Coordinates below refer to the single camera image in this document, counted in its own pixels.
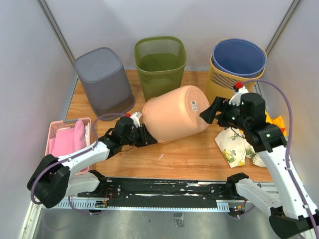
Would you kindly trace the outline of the peach plastic bucket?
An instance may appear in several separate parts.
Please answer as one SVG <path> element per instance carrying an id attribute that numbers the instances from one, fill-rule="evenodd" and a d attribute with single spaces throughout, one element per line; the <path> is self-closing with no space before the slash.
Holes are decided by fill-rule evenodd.
<path id="1" fill-rule="evenodd" d="M 196 86 L 187 85 L 154 97 L 142 110 L 143 123 L 158 143 L 168 143 L 207 129 L 200 113 L 209 101 Z"/>

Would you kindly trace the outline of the grey mesh waste bin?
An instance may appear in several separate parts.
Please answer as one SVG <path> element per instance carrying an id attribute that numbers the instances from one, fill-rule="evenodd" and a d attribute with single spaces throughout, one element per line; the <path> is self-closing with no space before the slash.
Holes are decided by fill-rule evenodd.
<path id="1" fill-rule="evenodd" d="M 101 120 L 114 120 L 134 106 L 123 63 L 112 49 L 101 47 L 78 57 L 74 69 L 92 111 Z"/>

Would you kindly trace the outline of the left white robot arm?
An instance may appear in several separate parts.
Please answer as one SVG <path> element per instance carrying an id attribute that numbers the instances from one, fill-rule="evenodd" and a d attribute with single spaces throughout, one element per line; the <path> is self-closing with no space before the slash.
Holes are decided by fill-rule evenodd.
<path id="1" fill-rule="evenodd" d="M 106 183 L 92 172 L 78 175 L 79 171 L 115 156 L 122 152 L 123 146 L 145 147 L 156 143 L 145 124 L 122 116 L 90 146 L 60 157 L 44 156 L 27 183 L 31 201 L 49 209 L 73 194 L 87 191 L 101 197 L 107 191 Z"/>

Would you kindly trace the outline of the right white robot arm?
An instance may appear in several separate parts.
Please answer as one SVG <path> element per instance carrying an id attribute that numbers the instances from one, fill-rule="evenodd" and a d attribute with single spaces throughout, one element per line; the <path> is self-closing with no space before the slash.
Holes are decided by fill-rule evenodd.
<path id="1" fill-rule="evenodd" d="M 216 119 L 221 127 L 242 130 L 270 172 L 280 197 L 277 200 L 246 174 L 237 173 L 226 181 L 229 198 L 243 197 L 253 203 L 268 216 L 271 228 L 281 239 L 317 229 L 319 210 L 297 176 L 282 131 L 266 121 L 265 100 L 259 94 L 236 93 L 232 99 L 216 97 L 200 117 L 208 124 Z"/>

